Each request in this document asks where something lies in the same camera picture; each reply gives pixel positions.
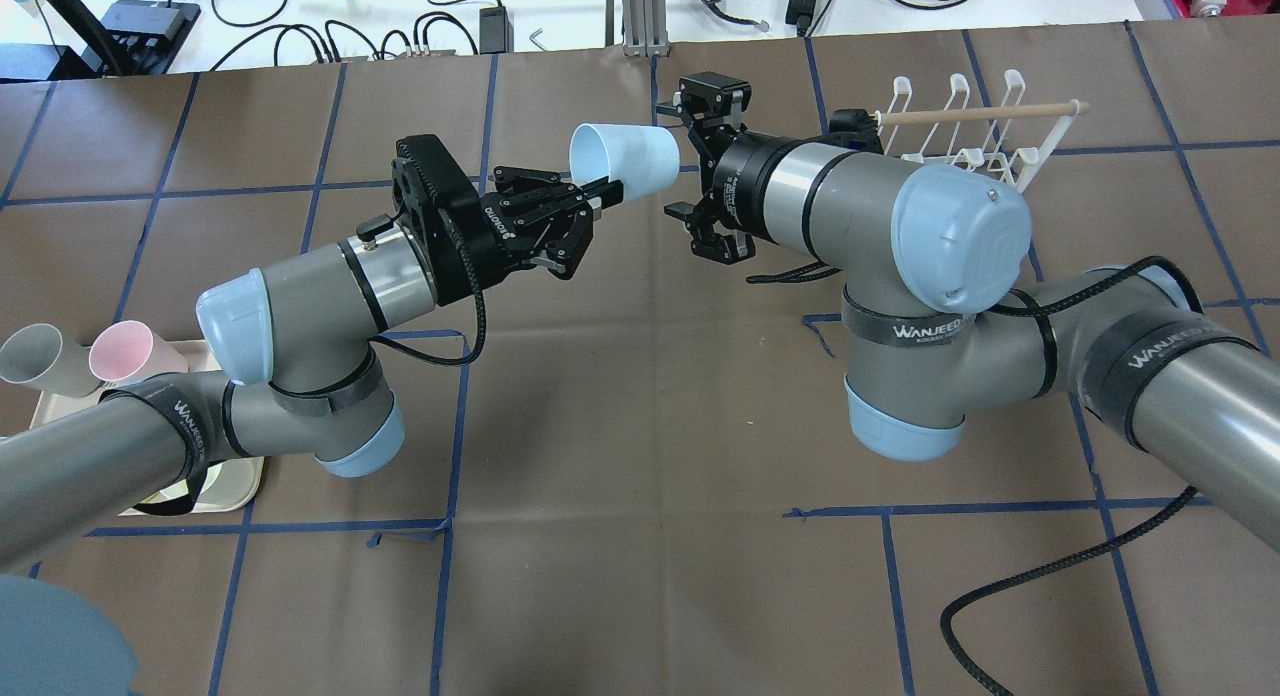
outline cup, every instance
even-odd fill
[[[90,371],[88,349],[49,322],[32,322],[0,345],[0,377],[73,399],[102,385]]]
[[[676,183],[680,146],[658,125],[584,123],[570,141],[568,168],[575,184],[609,177],[622,182],[622,201],[639,200]]]
[[[187,374],[187,358],[141,321],[114,322],[88,351],[93,376],[110,383],[136,383],[155,374]]]

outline pink cup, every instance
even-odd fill
[[[155,374],[187,374],[187,358],[141,321],[114,322],[88,351],[93,376],[110,383],[142,381]]]

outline gray cup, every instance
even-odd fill
[[[87,397],[102,383],[88,368],[88,349],[49,322],[32,322],[0,345],[0,377],[61,397]]]

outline white floor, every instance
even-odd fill
[[[105,13],[115,0],[84,0],[97,14]],[[207,70],[212,63],[253,29],[234,29],[212,17],[209,0],[197,3],[205,9],[196,29],[178,56],[173,70]],[[230,20],[256,20],[265,17],[279,0],[219,0],[219,9]],[[511,12],[517,50],[536,50],[529,36],[538,36],[544,49],[593,49],[604,44],[604,0],[504,0]],[[826,0],[819,0],[819,5]],[[724,0],[723,9],[736,17],[758,18],[771,26],[760,32],[750,26],[731,26],[710,17],[694,0],[667,0],[668,36],[672,41],[712,41],[778,38],[795,36],[795,28],[783,23],[787,0]],[[476,12],[486,4],[468,3],[449,6],[470,29],[475,29]],[[289,0],[288,8],[271,23],[305,22],[320,27],[326,18],[347,20],[376,41],[388,29],[410,29],[413,18],[434,6],[426,0]],[[65,23],[46,8],[46,14],[60,44],[83,45]],[[621,4],[616,27],[621,29]],[[836,0],[819,35],[876,35],[895,31],[982,29],[997,26],[1041,26],[1041,23],[1089,23],[1142,20],[1134,0],[970,0],[946,12],[914,12],[890,0]],[[366,54],[367,46],[343,29],[335,29],[344,55]],[[452,26],[434,26],[434,49],[458,49],[467,52],[465,38]],[[0,41],[46,44],[49,36],[38,18],[13,0],[0,0]],[[269,67],[274,35],[265,35],[246,45],[224,68]],[[306,40],[289,35],[280,50],[282,63],[314,61]]]

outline tray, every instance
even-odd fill
[[[218,371],[218,360],[214,358],[212,352],[209,349],[209,342],[170,342],[174,349],[178,349],[179,354],[187,358],[187,363],[191,365],[191,371]],[[102,389],[92,391],[92,394],[83,397],[83,399],[72,399],[72,397],[60,397],[58,394],[50,394],[50,391],[42,391],[40,395],[40,403],[36,404],[36,413],[31,420],[31,427],[35,429],[41,426],[41,423],[49,423],[55,418],[63,418],[64,415],[73,415],[79,412],[79,409],[87,409],[92,404],[97,403],[99,397],[102,390],[115,386],[114,383],[104,385]],[[247,504],[252,499],[253,494],[257,494],[257,487],[262,482],[262,459],[232,459],[220,464],[215,464],[209,468],[209,476],[205,478],[205,487],[200,491],[198,499],[196,499],[196,508],[192,513],[209,514],[209,513],[221,513],[221,512],[234,512],[243,504]],[[182,496],[187,493],[186,484],[174,484],[173,486],[164,487],[151,496],[146,496],[143,503],[147,502],[165,502],[169,499],[175,499],[175,496]],[[142,512],[128,509],[120,516],[146,516]]]

